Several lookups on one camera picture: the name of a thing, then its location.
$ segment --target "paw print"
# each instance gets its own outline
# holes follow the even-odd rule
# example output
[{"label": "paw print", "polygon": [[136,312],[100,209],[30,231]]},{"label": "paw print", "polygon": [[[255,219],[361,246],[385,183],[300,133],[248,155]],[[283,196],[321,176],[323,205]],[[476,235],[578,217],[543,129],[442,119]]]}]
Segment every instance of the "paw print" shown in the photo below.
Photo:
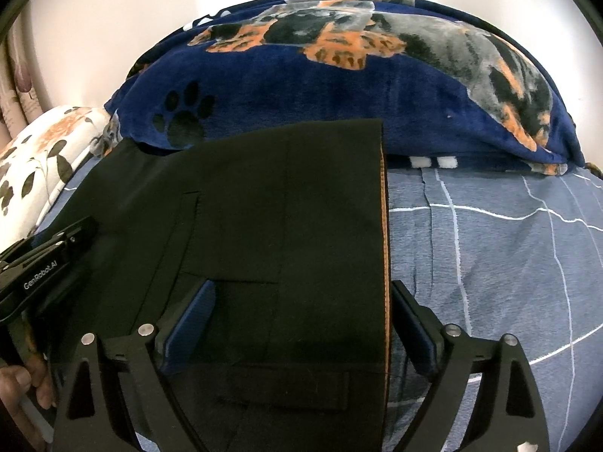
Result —
[{"label": "paw print", "polygon": [[205,138],[201,120],[212,115],[214,103],[213,95],[200,99],[199,83],[191,81],[182,96],[175,90],[168,92],[164,101],[166,113],[155,114],[153,126],[161,134],[167,133],[170,145],[177,149],[201,143]]}]

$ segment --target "curtain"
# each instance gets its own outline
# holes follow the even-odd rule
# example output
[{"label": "curtain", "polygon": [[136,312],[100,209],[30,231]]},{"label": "curtain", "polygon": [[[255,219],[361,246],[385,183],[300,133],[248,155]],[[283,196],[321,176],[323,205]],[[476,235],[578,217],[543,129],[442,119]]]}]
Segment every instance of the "curtain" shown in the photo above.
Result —
[{"label": "curtain", "polygon": [[0,43],[0,151],[41,113],[25,56],[19,16]]}]

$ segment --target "human hand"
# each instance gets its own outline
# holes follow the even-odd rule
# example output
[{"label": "human hand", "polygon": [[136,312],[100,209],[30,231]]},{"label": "human hand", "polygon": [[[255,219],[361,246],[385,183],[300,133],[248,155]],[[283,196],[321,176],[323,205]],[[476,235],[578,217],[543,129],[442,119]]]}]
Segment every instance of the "human hand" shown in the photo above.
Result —
[{"label": "human hand", "polygon": [[23,436],[36,451],[43,452],[46,442],[20,406],[21,399],[31,386],[36,388],[35,394],[41,408],[55,406],[50,373],[41,356],[32,356],[26,367],[13,365],[0,368],[0,400]]}]

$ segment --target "black garment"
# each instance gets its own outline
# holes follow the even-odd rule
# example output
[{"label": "black garment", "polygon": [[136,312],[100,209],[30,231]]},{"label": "black garment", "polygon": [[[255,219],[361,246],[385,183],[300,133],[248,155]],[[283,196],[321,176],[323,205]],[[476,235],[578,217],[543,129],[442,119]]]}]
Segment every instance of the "black garment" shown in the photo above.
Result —
[{"label": "black garment", "polygon": [[207,278],[215,309],[170,384],[208,450],[380,450],[385,191],[377,120],[265,129],[167,157],[124,140],[48,230],[99,223],[58,290],[77,288],[44,316],[51,366],[89,331],[156,323]]}]

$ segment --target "wall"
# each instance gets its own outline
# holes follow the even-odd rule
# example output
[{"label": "wall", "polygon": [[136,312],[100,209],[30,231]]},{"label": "wall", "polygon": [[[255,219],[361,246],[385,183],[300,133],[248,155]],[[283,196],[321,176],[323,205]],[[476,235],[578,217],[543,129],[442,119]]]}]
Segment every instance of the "wall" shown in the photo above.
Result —
[{"label": "wall", "polygon": [[[175,28],[248,0],[32,0],[25,10],[44,107],[101,106],[136,58]],[[432,0],[490,21],[556,81],[588,161],[603,164],[603,47],[571,0]]]}]

